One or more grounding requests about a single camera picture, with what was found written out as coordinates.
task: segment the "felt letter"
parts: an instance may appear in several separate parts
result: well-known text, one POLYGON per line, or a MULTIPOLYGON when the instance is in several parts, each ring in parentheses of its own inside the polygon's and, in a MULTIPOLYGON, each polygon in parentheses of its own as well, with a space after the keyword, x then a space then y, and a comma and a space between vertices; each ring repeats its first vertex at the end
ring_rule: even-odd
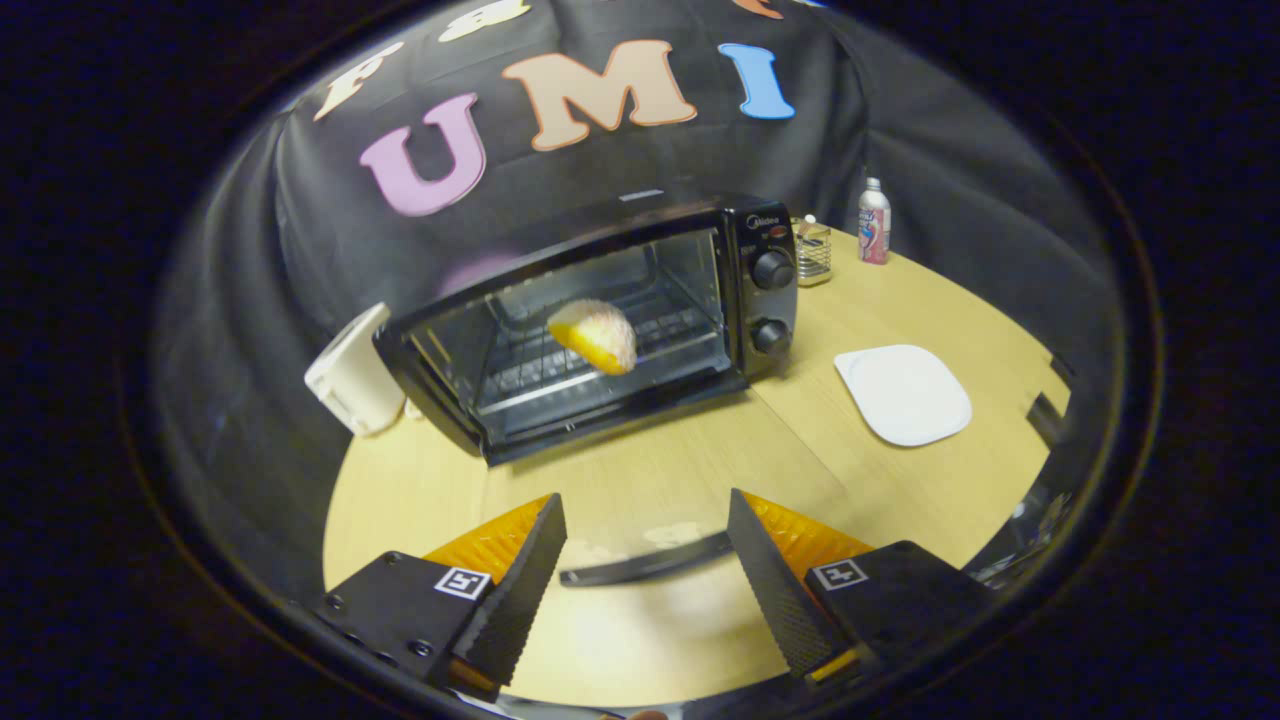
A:
POLYGON ((504 23, 524 15, 529 10, 530 6, 525 5, 525 0, 498 0, 497 3, 490 3, 484 8, 477 8, 465 15, 460 15, 449 23, 449 27, 444 28, 444 32, 440 33, 440 42, 457 40, 483 27, 504 23))
POLYGON ((773 18, 776 20, 782 19, 782 13, 777 10, 771 10, 764 6, 769 0, 733 0, 733 4, 744 10, 751 10, 756 15, 764 15, 765 18, 773 18))
POLYGON ((613 49, 603 74, 553 53, 508 65, 502 77, 525 83, 539 127, 534 150, 556 150, 573 145, 590 132, 586 123, 570 114, 570 102, 608 131, 622 124, 628 94, 636 104, 631 122, 637 126, 694 119, 698 108, 680 95, 667 64, 668 53, 671 44, 662 40, 632 40, 613 49))
POLYGON ((791 118, 796 109, 782 99, 778 76, 773 73, 773 53, 754 45, 726 42, 719 46, 721 55, 733 60, 737 74, 746 90, 746 102, 739 105, 742 114, 765 120, 791 118))
POLYGON ((320 110, 312 120, 319 120, 320 118, 328 115, 330 110, 349 100, 352 95, 364 87, 360 81, 369 79, 378 72, 378 68, 383 67, 383 58, 403 46, 403 42, 397 42, 396 45, 392 45, 390 47, 338 76, 338 79, 329 83, 329 96, 324 99, 324 105, 320 106, 320 110))
POLYGON ((360 164, 374 172, 383 197, 401 215, 417 218, 438 213, 471 192, 484 174, 484 143, 471 119, 476 94, 445 100, 422 117, 422 124, 440 126, 453 154, 453 170, 438 181, 424 181, 404 150, 410 129, 392 131, 360 155, 360 164))

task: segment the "bread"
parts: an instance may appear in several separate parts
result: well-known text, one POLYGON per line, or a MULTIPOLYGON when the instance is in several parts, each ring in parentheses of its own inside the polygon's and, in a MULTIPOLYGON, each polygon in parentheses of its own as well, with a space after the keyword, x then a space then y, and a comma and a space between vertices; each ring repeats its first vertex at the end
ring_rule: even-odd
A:
POLYGON ((573 300, 548 318, 547 329, 607 375, 625 375, 636 366, 636 332, 608 302, 573 300))

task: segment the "table surface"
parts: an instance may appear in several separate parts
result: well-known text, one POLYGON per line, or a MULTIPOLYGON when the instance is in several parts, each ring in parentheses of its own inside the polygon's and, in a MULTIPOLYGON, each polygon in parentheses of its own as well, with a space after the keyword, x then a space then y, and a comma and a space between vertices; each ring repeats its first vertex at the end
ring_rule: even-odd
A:
MULTIPOLYGON (((425 555, 507 510, 559 492, 571 569, 724 529, 731 488, 873 546, 911 539, 954 566, 1007 519, 1048 450, 1027 421, 1043 392, 1066 410, 1051 355, 986 301, 902 256, 858 259, 832 232, 833 274, 800 288, 787 366, 733 397, 678 409, 498 468, 402 418, 356 438, 334 487, 324 574, 334 587, 388 550, 425 555), (887 345, 937 355, 969 393, 959 434, 892 446, 863 420, 833 359, 887 345)), ((547 702, 641 706, 735 689, 786 671, 735 555, 681 575, 547 589, 507 692, 547 702)))

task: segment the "oven control knob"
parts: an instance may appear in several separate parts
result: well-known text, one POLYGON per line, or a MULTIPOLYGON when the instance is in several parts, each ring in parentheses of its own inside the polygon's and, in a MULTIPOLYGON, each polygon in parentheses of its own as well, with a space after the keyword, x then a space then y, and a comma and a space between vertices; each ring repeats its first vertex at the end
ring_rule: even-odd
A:
POLYGON ((764 355, 781 355, 791 347, 791 329, 782 320, 764 320, 751 331, 751 345, 764 355))
POLYGON ((777 250, 760 255, 751 268, 751 279, 760 290, 787 287, 795 277, 796 269, 791 265, 791 259, 777 250))

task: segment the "black cloth backdrop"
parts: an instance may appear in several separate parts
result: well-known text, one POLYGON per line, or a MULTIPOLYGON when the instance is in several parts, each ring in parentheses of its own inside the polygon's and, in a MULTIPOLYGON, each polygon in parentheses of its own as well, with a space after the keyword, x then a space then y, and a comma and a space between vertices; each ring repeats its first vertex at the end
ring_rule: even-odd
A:
POLYGON ((1115 300, 1084 205, 1007 118, 892 38, 797 3, 774 3, 777 22, 728 0, 538 0, 513 20, 436 41, 484 4, 425 17, 328 68, 211 173, 177 243, 152 341, 157 429, 215 541, 271 591, 323 589, 325 516, 351 436, 302 375, 334 333, 376 302, 394 313, 430 300, 492 254, 493 238, 625 192, 694 182, 849 229, 869 170, 893 204, 896 252, 984 297, 1083 382, 1101 387, 1112 372, 1115 300), (623 119, 614 132, 593 123, 576 145, 535 151, 529 97, 502 69, 564 53, 600 72, 617 44, 640 38, 673 46, 698 117, 623 119), (404 47, 360 92, 312 120, 333 78, 398 40, 404 47), (739 110, 742 83, 722 42, 777 55, 794 118, 739 110), (479 95, 484 177, 434 215, 398 215, 360 152, 408 126, 419 173, 445 174, 452 158, 421 117, 463 92, 479 95))

